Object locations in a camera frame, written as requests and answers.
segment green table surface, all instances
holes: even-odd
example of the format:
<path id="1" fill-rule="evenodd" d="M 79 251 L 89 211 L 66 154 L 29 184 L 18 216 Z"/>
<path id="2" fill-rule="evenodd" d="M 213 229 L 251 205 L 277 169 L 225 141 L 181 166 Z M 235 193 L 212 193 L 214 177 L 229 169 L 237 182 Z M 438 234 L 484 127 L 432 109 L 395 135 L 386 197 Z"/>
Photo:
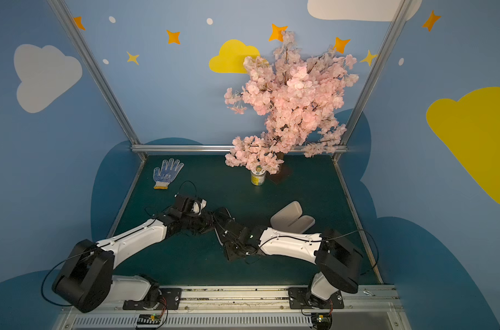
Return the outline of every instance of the green table surface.
<path id="1" fill-rule="evenodd" d="M 153 169 L 164 159 L 185 164 L 167 190 L 154 189 Z M 329 156 L 305 158 L 285 156 L 292 170 L 284 181 L 266 180 L 261 186 L 250 182 L 250 171 L 228 167 L 224 156 L 149 156 L 129 199 L 115 234 L 125 232 L 172 205 L 180 185 L 192 181 L 207 210 L 226 207 L 246 226 L 270 226 L 270 218 L 292 201 L 299 201 L 304 215 L 316 223 L 307 233 L 334 228 L 341 234 L 356 230 L 346 197 Z M 181 193 L 194 194 L 186 183 Z M 364 253 L 362 271 L 370 268 L 358 233 L 348 236 Z M 183 231 L 153 244 L 122 262 L 118 275 L 146 274 L 161 285 L 306 285 L 318 272 L 316 265 L 283 255 L 250 256 L 227 261 L 214 231 L 193 236 Z M 378 284 L 373 271 L 360 276 L 359 284 Z"/>

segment metal frame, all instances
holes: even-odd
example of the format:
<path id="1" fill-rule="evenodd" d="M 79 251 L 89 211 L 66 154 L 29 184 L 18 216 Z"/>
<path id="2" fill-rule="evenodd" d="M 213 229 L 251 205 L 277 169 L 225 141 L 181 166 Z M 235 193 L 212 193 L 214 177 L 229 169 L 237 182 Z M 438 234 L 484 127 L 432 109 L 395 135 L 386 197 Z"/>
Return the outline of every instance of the metal frame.
<path id="1" fill-rule="evenodd" d="M 375 58 L 375 63 L 373 68 L 370 70 L 367 79 L 365 81 L 365 85 L 362 88 L 360 96 L 354 106 L 354 109 L 349 116 L 346 127 L 347 131 L 342 136 L 341 145 L 346 146 L 347 141 L 349 140 L 352 131 L 358 122 L 358 119 L 365 108 L 365 104 L 371 95 L 371 92 L 377 83 L 377 80 L 384 68 L 385 63 L 393 47 L 395 42 L 402 31 L 404 24 L 406 23 L 406 12 L 409 8 L 412 0 L 401 0 L 400 5 L 393 17 L 393 20 L 389 26 L 388 32 L 384 37 L 382 45 L 378 51 L 378 56 Z M 64 2 L 64 0 L 48 0 L 50 7 L 55 12 L 59 22 L 63 26 L 69 38 L 72 40 L 75 49 L 80 54 L 83 62 L 87 66 L 87 69 L 90 71 L 92 77 L 95 80 L 96 85 L 101 90 L 103 97 L 107 101 L 110 109 L 116 116 L 116 119 L 121 125 L 121 128 L 124 130 L 125 134 L 129 138 L 133 147 L 132 150 L 139 154 L 140 158 L 144 160 L 146 158 L 146 152 L 185 152 L 185 153 L 196 153 L 196 152 L 228 152 L 231 146 L 225 145 L 182 145 L 179 147 L 175 147 L 174 145 L 142 145 L 140 139 L 134 132 L 132 125 L 130 124 L 127 115 L 121 108 L 118 99 L 114 95 L 112 89 L 108 81 L 105 79 L 101 68 L 96 61 L 94 55 L 90 51 L 87 41 L 84 39 L 83 35 L 75 25 L 72 20 L 72 15 L 68 9 L 68 6 Z M 291 152 L 298 153 L 301 152 L 299 147 L 295 147 Z M 335 155 L 339 155 L 341 153 L 346 152 L 346 148 L 338 150 Z"/>
<path id="2" fill-rule="evenodd" d="M 356 227 L 358 229 L 364 229 L 362 226 L 362 223 L 360 222 L 360 218 L 358 217 L 358 213 L 356 212 L 356 208 L 354 207 L 354 203 L 352 202 L 351 194 L 349 193 L 349 189 L 347 188 L 346 181 L 343 178 L 342 171 L 340 170 L 340 166 L 338 165 L 338 160 L 333 159 L 332 162 L 334 163 L 334 169 L 336 170 L 336 174 L 338 175 L 338 179 L 340 180 L 340 184 L 342 185 L 343 192 L 346 195 L 347 199 L 347 204 L 349 205 L 349 209 L 351 210 L 352 218 L 354 219 L 354 223 L 356 224 Z M 365 247 L 365 252 L 367 253 L 367 257 L 369 258 L 369 261 L 371 263 L 371 266 L 375 264 L 375 256 L 373 255 L 373 251 L 371 249 L 371 245 L 369 244 L 369 241 L 367 241 L 367 236 L 363 231 L 359 231 L 360 238 L 362 239 L 362 243 L 364 244 Z M 378 266 L 373 267 L 373 271 L 375 272 L 378 282 L 380 284 L 384 284 L 384 281 L 382 280 L 382 275 L 380 275 L 380 271 L 378 270 Z"/>
<path id="3" fill-rule="evenodd" d="M 290 309 L 288 288 L 293 286 L 164 286 L 182 288 L 180 305 L 177 310 L 170 310 L 169 318 L 205 315 L 206 317 L 248 317 L 265 316 L 300 316 L 301 310 Z M 393 330 L 411 330 L 405 310 L 397 290 L 392 285 L 363 285 L 358 293 L 342 292 L 344 309 L 335 309 L 336 313 L 387 313 Z M 90 313 L 80 313 L 72 307 L 62 308 L 53 327 L 54 330 L 76 329 L 76 318 L 137 318 L 148 311 L 122 310 L 122 302 L 102 304 Z M 312 309 L 310 312 L 328 313 L 328 309 Z M 208 324 L 180 324 L 180 327 L 208 327 Z M 209 324 L 209 328 L 222 327 L 220 324 Z M 118 327 L 100 327 L 115 329 Z"/>
<path id="4" fill-rule="evenodd" d="M 233 145 L 166 145 L 137 144 L 131 147 L 135 153 L 228 153 Z M 304 146 L 295 146 L 289 153 L 302 153 Z M 345 153 L 346 146 L 337 146 L 335 153 Z"/>
<path id="5" fill-rule="evenodd" d="M 88 71 L 94 78 L 95 84 L 100 89 L 101 94 L 103 94 L 103 97 L 105 98 L 105 101 L 107 101 L 110 109 L 116 116 L 116 119 L 125 132 L 125 135 L 127 135 L 127 138 L 133 145 L 141 144 L 140 139 L 134 132 L 129 119 L 127 118 L 127 115 L 125 115 L 125 112 L 121 108 L 118 99 L 114 95 L 107 79 L 105 79 L 101 68 L 95 60 L 94 55 L 90 51 L 87 41 L 84 39 L 78 27 L 72 20 L 72 14 L 68 9 L 67 4 L 64 2 L 64 0 L 48 0 L 48 3 L 54 11 L 55 16 L 63 26 L 63 29 L 67 33 L 68 37 L 72 41 L 75 49 L 78 51 L 79 56 L 81 56 L 83 62 L 87 66 Z M 139 153 L 138 155 L 142 160 L 146 158 L 146 155 L 144 153 Z"/>
<path id="6" fill-rule="evenodd" d="M 145 162 L 146 162 L 145 159 L 141 160 L 140 166 L 138 167 L 138 170 L 136 170 L 136 175 L 134 176 L 133 182 L 130 184 L 129 190 L 127 191 L 127 195 L 125 196 L 123 203 L 121 203 L 121 207 L 118 211 L 118 214 L 116 215 L 116 218 L 114 219 L 113 225 L 110 227 L 107 238 L 111 238 L 112 236 L 114 236 L 114 232 L 116 231 L 116 228 L 118 227 L 118 223 L 121 220 L 121 216 L 123 215 L 123 212 L 125 211 L 125 208 L 127 207 L 127 204 L 129 203 L 130 196 L 133 194 L 134 187 L 136 187 L 136 183 L 138 182 L 138 179 L 140 178 L 141 171 L 144 169 Z"/>
<path id="7" fill-rule="evenodd" d="M 367 79 L 365 80 L 364 87 L 362 88 L 360 96 L 358 97 L 352 113 L 349 116 L 349 120 L 346 124 L 347 131 L 342 136 L 342 145 L 347 145 L 347 141 L 349 141 L 352 131 L 354 130 L 356 123 L 360 119 L 360 115 L 362 114 L 362 111 L 367 104 L 367 100 L 369 99 L 371 92 L 375 88 L 378 78 L 382 73 L 382 70 L 384 69 L 384 66 L 389 58 L 389 55 L 391 54 L 391 51 L 393 50 L 393 47 L 395 46 L 395 43 L 397 42 L 398 36 L 400 35 L 400 32 L 402 31 L 402 28 L 406 23 L 406 14 L 410 3 L 412 3 L 412 0 L 401 0 L 400 5 L 398 6 L 397 12 L 393 17 L 391 25 L 387 30 L 382 45 L 380 46 L 378 55 L 375 58 L 373 68 L 371 69 L 371 71 L 369 71 Z"/>

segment yellow star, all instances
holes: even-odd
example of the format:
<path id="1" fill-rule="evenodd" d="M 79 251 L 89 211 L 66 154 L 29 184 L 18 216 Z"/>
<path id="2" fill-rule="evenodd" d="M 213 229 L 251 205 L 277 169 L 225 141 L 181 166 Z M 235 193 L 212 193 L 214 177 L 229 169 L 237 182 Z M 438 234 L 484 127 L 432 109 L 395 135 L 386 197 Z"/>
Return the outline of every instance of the yellow star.
<path id="1" fill-rule="evenodd" d="M 288 26 L 277 27 L 272 24 L 272 34 L 270 35 L 270 39 L 268 39 L 268 41 L 277 39 L 280 42 L 283 42 L 283 35 L 281 34 L 281 31 L 285 31 L 287 27 Z"/>
<path id="2" fill-rule="evenodd" d="M 337 52 L 339 53 L 344 53 L 346 51 L 346 45 L 347 43 L 351 41 L 351 39 L 348 40 L 341 40 L 340 38 L 336 38 L 336 44 L 334 45 L 334 49 L 336 49 Z"/>
<path id="3" fill-rule="evenodd" d="M 137 65 L 140 65 L 140 64 L 138 64 L 138 62 L 136 61 L 136 59 L 138 58 L 138 56 L 140 56 L 140 55 L 132 56 L 131 54 L 129 54 L 129 59 L 127 60 L 127 62 L 134 62 L 134 63 L 136 63 Z"/>
<path id="4" fill-rule="evenodd" d="M 366 57 L 365 59 L 361 60 L 361 61 L 360 61 L 360 63 L 362 63 L 362 62 L 367 62 L 367 64 L 369 64 L 369 66 L 371 66 L 371 62 L 372 62 L 372 61 L 373 61 L 373 59 L 374 59 L 375 57 L 377 57 L 377 56 L 378 56 L 378 54 L 371 55 L 371 50 L 369 50 L 369 49 L 368 49 L 368 50 L 367 50 L 367 57 Z"/>
<path id="5" fill-rule="evenodd" d="M 75 22 L 75 24 L 78 26 L 78 28 L 80 28 L 80 29 L 82 29 L 82 30 L 86 31 L 86 30 L 85 30 L 85 28 L 84 28 L 84 26 L 83 26 L 83 24 L 81 23 L 81 16 L 79 16 L 79 17 L 74 17 L 74 22 Z"/>
<path id="6" fill-rule="evenodd" d="M 178 43 L 180 45 L 179 41 L 179 34 L 180 32 L 171 32 L 169 30 L 166 30 L 167 34 L 169 35 L 169 41 L 167 43 Z"/>
<path id="7" fill-rule="evenodd" d="M 435 13 L 432 10 L 430 17 L 428 18 L 428 20 L 426 21 L 426 23 L 424 23 L 424 25 L 422 27 L 428 28 L 428 31 L 431 31 L 431 29 L 433 28 L 433 24 L 435 24 L 435 22 L 437 22 L 437 20 L 439 18 L 440 18 L 440 16 L 435 15 Z"/>

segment tin can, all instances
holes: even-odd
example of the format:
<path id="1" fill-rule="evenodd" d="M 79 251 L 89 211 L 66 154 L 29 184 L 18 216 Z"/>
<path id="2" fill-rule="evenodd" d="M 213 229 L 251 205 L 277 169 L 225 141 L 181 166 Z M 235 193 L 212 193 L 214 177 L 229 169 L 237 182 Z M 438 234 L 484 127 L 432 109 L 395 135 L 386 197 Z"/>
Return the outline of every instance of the tin can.
<path id="1" fill-rule="evenodd" d="M 252 171 L 252 183 L 256 186 L 260 186 L 265 183 L 266 171 L 261 168 L 260 165 L 257 165 L 256 169 Z"/>

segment orange star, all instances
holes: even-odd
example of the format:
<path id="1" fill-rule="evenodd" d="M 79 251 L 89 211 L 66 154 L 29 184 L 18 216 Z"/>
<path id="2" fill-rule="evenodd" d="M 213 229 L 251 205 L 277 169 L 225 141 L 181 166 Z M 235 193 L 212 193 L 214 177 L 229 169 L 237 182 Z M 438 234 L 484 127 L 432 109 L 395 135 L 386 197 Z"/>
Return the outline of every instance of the orange star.
<path id="1" fill-rule="evenodd" d="M 439 18 L 440 18 L 440 16 L 435 15 L 435 13 L 432 10 L 430 17 L 428 18 L 428 20 L 426 21 L 426 23 L 424 23 L 424 25 L 422 27 L 428 28 L 428 31 L 431 31 L 431 29 L 433 28 L 433 24 L 435 24 L 435 22 L 437 22 L 437 20 Z"/>
<path id="2" fill-rule="evenodd" d="M 336 44 L 334 45 L 334 49 L 336 49 L 337 52 L 339 53 L 344 53 L 346 51 L 346 45 L 347 43 L 351 41 L 351 39 L 348 40 L 341 40 L 340 38 L 336 38 Z"/>
<path id="3" fill-rule="evenodd" d="M 79 17 L 74 17 L 74 22 L 75 22 L 75 24 L 78 26 L 78 28 L 80 28 L 80 29 L 82 29 L 82 30 L 86 31 L 86 30 L 85 30 L 85 28 L 84 28 L 84 26 L 83 26 L 83 24 L 81 23 L 81 16 L 79 16 Z"/>
<path id="4" fill-rule="evenodd" d="M 179 35 L 180 32 L 171 32 L 169 30 L 166 30 L 167 34 L 169 35 L 169 41 L 167 43 L 178 43 L 180 45 L 179 41 Z"/>
<path id="5" fill-rule="evenodd" d="M 277 39 L 280 42 L 283 42 L 283 35 L 281 34 L 281 31 L 285 31 L 287 27 L 288 26 L 277 27 L 272 24 L 272 34 L 270 35 L 270 39 L 268 39 L 268 41 Z"/>

